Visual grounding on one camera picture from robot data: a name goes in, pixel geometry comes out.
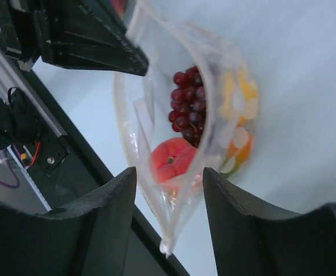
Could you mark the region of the polka dot zip bag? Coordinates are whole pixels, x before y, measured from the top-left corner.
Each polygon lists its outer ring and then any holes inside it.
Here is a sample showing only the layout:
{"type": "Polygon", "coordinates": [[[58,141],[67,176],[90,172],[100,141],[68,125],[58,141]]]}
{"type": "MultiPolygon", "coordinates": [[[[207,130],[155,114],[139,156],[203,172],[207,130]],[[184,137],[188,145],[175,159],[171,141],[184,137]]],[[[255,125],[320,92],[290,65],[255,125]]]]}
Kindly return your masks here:
{"type": "Polygon", "coordinates": [[[203,197],[203,170],[235,174],[254,143],[259,92],[239,49],[137,1],[128,39],[148,57],[145,76],[117,72],[113,96],[128,164],[170,256],[203,197]]]}

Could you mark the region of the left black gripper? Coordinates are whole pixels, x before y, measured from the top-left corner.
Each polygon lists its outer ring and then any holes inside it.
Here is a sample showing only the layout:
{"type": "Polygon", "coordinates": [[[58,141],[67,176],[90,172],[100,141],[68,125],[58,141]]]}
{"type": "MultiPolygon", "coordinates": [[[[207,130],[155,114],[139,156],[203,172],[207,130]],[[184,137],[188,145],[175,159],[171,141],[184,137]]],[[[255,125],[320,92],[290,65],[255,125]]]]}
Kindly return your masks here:
{"type": "Polygon", "coordinates": [[[36,61],[72,70],[144,76],[148,58],[127,37],[135,1],[0,1],[4,54],[23,71],[36,61]]]}

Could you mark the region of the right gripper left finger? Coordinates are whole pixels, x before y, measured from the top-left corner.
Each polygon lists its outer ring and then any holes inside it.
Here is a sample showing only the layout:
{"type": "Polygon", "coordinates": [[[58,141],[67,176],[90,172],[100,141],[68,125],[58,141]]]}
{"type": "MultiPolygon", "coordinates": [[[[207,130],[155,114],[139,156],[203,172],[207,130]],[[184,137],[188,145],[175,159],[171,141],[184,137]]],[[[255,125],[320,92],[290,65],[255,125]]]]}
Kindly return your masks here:
{"type": "Polygon", "coordinates": [[[0,202],[0,275],[122,275],[136,183],[127,168],[46,214],[0,202]]]}

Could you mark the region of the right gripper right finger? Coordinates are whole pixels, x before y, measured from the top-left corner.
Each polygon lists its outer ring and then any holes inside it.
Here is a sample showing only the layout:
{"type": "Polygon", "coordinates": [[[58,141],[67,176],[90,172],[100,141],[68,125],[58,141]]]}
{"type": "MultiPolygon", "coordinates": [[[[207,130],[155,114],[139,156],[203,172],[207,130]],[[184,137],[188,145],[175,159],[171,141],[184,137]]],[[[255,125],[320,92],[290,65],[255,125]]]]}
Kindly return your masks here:
{"type": "Polygon", "coordinates": [[[298,214],[211,168],[203,190],[219,275],[336,275],[336,203],[298,214]]]}

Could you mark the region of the red fake grape bunch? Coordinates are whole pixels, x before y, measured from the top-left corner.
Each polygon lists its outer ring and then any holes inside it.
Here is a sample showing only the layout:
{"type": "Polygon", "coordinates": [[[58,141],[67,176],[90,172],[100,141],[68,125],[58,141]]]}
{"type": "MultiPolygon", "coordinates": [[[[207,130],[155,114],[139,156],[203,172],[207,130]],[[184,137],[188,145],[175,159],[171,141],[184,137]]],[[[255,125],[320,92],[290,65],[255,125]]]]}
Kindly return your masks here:
{"type": "Polygon", "coordinates": [[[206,92],[197,66],[173,75],[176,86],[171,91],[168,120],[174,132],[180,133],[195,148],[199,147],[206,124],[206,92]]]}

